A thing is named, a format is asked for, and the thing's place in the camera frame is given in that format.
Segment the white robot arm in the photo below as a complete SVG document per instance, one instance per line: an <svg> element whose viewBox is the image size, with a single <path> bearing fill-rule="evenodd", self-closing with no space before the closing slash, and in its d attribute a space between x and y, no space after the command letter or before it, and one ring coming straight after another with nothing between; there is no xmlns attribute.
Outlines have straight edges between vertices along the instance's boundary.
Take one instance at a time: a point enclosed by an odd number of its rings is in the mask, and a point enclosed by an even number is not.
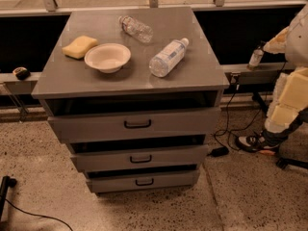
<svg viewBox="0 0 308 231"><path fill-rule="evenodd" d="M308 107L308 5L266 43L264 50L283 53L287 63L295 68L278 77L265 122L267 130L281 133Z"/></svg>

